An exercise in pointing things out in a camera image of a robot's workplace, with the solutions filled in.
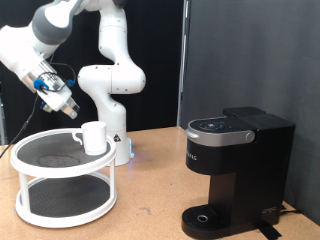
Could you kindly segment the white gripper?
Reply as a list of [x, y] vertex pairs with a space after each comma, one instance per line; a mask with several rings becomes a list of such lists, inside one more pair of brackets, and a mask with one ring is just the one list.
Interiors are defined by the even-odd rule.
[[80, 107], [71, 97], [71, 90], [60, 78], [36, 79], [35, 89], [43, 100], [41, 108], [44, 111], [62, 111], [71, 119], [77, 117]]

